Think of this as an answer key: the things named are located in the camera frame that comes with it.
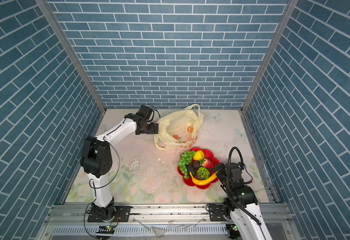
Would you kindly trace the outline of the red flower shaped plate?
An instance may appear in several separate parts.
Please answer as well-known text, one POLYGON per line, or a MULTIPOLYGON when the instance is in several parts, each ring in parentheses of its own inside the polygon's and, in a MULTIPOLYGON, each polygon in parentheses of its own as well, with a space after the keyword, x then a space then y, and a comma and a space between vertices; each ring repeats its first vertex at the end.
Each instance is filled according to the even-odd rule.
POLYGON ((177 172, 187 186, 205 190, 218 181, 217 174, 212 171, 218 164, 220 161, 210 150, 191 148, 179 157, 177 172))

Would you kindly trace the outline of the aluminium left corner post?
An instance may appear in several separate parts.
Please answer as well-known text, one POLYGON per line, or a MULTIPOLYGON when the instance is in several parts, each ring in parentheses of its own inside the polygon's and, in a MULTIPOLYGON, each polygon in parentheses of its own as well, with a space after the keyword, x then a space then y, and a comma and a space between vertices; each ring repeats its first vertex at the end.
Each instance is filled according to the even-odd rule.
POLYGON ((84 69, 81 61, 79 60, 77 54, 75 53, 75 50, 73 49, 69 39, 67 38, 63 28, 61 27, 58 19, 56 18, 55 14, 53 13, 48 1, 45 0, 35 0, 37 6, 41 10, 42 14, 46 18, 47 22, 51 26, 53 32, 55 33, 56 37, 58 38, 59 42, 61 43, 62 47, 64 48, 65 52, 67 53, 68 57, 72 61, 75 69, 79 73, 80 77, 82 78, 84 84, 90 91, 93 99, 97 103, 99 109, 101 110, 102 114, 104 115, 106 113, 107 108, 103 104, 99 94, 97 93, 94 85, 92 84, 86 70, 84 69))

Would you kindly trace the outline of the green fake grapes bunch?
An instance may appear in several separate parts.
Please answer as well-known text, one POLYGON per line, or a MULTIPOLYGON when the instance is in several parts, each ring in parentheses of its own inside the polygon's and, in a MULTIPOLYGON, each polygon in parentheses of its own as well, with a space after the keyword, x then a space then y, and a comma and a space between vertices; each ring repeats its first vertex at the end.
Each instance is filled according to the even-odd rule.
POLYGON ((195 154, 195 151, 186 151, 184 152, 179 159, 179 162, 177 163, 178 170, 183 175, 185 179, 189 179, 190 175, 187 174, 186 165, 190 165, 193 163, 193 156, 195 154))

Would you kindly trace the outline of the red fake strawberry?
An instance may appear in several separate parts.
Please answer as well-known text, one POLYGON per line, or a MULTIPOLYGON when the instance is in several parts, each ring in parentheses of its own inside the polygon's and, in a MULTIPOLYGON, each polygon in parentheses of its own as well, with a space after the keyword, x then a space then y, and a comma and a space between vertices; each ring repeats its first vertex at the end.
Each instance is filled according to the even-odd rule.
POLYGON ((206 169, 209 169, 209 170, 214 168, 214 163, 207 158, 205 158, 204 160, 201 160, 200 165, 206 169))

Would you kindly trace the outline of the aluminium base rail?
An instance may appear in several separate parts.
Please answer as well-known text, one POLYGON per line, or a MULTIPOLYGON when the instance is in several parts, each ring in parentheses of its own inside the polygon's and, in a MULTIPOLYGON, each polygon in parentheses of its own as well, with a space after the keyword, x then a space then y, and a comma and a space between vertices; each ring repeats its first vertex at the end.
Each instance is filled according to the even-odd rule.
MULTIPOLYGON (((38 239, 89 240, 206 240, 227 236, 227 224, 212 222, 208 204, 116 204, 118 217, 100 222, 90 216, 89 204, 55 205, 48 214, 38 239)), ((296 240, 297 231, 285 204, 259 204, 271 240, 296 240)))

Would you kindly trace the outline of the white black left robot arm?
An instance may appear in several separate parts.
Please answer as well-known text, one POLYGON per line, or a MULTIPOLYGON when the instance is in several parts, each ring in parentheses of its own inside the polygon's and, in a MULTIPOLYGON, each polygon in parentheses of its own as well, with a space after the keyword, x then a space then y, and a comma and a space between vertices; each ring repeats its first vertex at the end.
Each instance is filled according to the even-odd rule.
POLYGON ((108 174, 113 166, 112 154, 117 154, 115 146, 131 133, 154 135, 159 133, 159 125, 153 122, 155 111, 141 106, 135 114, 127 114, 115 127, 96 137, 84 140, 80 165, 88 175, 90 188, 95 199, 87 212, 100 222, 112 222, 118 217, 115 200, 109 190, 108 174))

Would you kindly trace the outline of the yellow fake banana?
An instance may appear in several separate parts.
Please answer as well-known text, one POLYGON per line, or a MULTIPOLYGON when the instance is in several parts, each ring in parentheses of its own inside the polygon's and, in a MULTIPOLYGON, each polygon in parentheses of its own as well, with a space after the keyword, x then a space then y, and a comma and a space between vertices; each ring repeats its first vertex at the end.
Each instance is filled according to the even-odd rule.
POLYGON ((191 175, 192 182, 193 182, 195 185, 197 185, 197 186, 205 186, 205 185, 208 185, 208 184, 210 184, 212 181, 214 181, 216 178, 217 178, 216 174, 213 174, 213 175, 210 176, 207 180, 201 181, 201 180, 198 180, 198 179, 194 178, 194 177, 191 175))

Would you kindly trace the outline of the aluminium right corner post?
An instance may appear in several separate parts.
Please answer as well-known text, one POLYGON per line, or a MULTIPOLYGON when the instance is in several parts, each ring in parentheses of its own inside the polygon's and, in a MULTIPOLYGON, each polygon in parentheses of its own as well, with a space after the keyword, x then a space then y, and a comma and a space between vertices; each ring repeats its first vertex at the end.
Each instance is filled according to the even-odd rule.
POLYGON ((255 92, 262 80, 262 77, 264 76, 264 73, 269 65, 269 62, 273 56, 274 51, 276 50, 276 47, 282 37, 283 32, 286 29, 286 26, 288 24, 288 21, 290 20, 293 11, 295 10, 295 7, 297 6, 298 0, 291 0, 288 1, 283 14, 281 16, 280 22, 277 25, 277 28, 275 30, 275 33, 270 41, 269 47, 264 55, 264 58, 262 60, 262 63, 258 69, 258 72, 253 80, 253 83, 251 87, 249 88, 248 95, 245 98, 245 101, 242 105, 241 111, 245 113, 250 105, 251 100, 253 99, 255 92))

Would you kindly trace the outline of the dark textured fake avocado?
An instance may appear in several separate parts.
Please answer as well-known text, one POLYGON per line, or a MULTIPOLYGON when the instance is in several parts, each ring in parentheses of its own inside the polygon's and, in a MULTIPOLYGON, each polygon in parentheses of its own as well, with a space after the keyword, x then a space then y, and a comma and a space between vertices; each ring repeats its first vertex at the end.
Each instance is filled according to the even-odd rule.
POLYGON ((196 171, 195 171, 195 169, 194 169, 192 164, 186 165, 186 169, 187 169, 187 174, 188 175, 190 175, 190 176, 192 175, 194 178, 197 176, 196 171))

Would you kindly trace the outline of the dark brown fake fruit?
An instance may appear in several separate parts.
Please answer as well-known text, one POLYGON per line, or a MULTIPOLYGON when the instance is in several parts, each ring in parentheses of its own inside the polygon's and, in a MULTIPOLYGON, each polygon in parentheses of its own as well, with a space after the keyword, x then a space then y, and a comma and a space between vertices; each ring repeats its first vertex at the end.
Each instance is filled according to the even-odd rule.
POLYGON ((201 167, 200 161, 193 161, 192 166, 197 171, 201 167))

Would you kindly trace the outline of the green fake lime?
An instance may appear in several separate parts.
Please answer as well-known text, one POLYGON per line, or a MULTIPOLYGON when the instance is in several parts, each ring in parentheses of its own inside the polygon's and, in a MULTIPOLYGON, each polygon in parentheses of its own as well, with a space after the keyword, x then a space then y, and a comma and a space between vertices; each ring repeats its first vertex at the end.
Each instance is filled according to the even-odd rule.
POLYGON ((197 178, 201 181, 207 180, 210 177, 210 172, 204 167, 200 167, 196 172, 197 178))

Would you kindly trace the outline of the aluminium corner post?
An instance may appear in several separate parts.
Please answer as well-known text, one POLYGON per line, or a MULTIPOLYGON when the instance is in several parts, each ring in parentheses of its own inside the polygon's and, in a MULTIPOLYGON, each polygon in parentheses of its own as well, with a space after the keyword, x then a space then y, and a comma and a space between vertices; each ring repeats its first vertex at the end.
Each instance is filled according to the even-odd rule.
POLYGON ((106 113, 107 108, 103 104, 99 94, 97 93, 94 85, 92 84, 86 70, 84 69, 81 61, 79 60, 77 54, 75 53, 75 50, 73 49, 69 39, 67 38, 63 28, 61 27, 58 19, 56 18, 55 14, 53 13, 48 1, 45 0, 35 0, 37 6, 41 10, 42 14, 46 18, 47 22, 51 26, 53 32, 55 33, 56 37, 58 38, 59 42, 61 43, 62 47, 64 48, 65 52, 67 53, 68 57, 72 61, 75 69, 79 73, 80 77, 82 78, 84 84, 90 91, 93 99, 97 103, 99 109, 101 110, 102 114, 104 115, 106 113))
POLYGON ((264 58, 262 60, 262 63, 258 69, 258 72, 253 80, 253 83, 251 87, 249 88, 248 95, 245 98, 245 101, 242 105, 241 111, 245 113, 250 105, 251 100, 253 99, 255 92, 262 80, 262 77, 264 76, 264 73, 269 65, 269 62, 273 56, 274 51, 276 50, 276 47, 282 37, 283 32, 286 29, 286 26, 288 24, 288 21, 290 20, 293 11, 295 10, 295 7, 297 6, 298 0, 291 0, 288 1, 283 14, 281 16, 280 22, 277 25, 277 28, 275 30, 275 33, 270 41, 269 47, 264 55, 264 58))

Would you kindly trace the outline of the yellowish printed plastic bag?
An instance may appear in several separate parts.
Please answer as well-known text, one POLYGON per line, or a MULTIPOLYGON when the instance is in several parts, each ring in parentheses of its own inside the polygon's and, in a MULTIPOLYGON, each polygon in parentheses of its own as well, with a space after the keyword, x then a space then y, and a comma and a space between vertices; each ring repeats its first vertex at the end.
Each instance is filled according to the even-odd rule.
POLYGON ((159 150, 190 149, 198 139, 203 119, 198 104, 160 118, 159 133, 154 136, 156 147, 159 150))

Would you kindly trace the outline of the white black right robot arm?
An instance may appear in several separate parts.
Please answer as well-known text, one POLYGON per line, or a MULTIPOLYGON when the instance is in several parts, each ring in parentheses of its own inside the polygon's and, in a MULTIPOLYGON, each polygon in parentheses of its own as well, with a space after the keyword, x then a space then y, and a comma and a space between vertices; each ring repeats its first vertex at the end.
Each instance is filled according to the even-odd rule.
POLYGON ((241 170, 237 167, 231 171, 223 163, 213 168, 227 198, 220 205, 205 206, 210 221, 232 221, 226 225, 227 236, 232 240, 271 240, 258 200, 252 188, 244 184, 241 170))

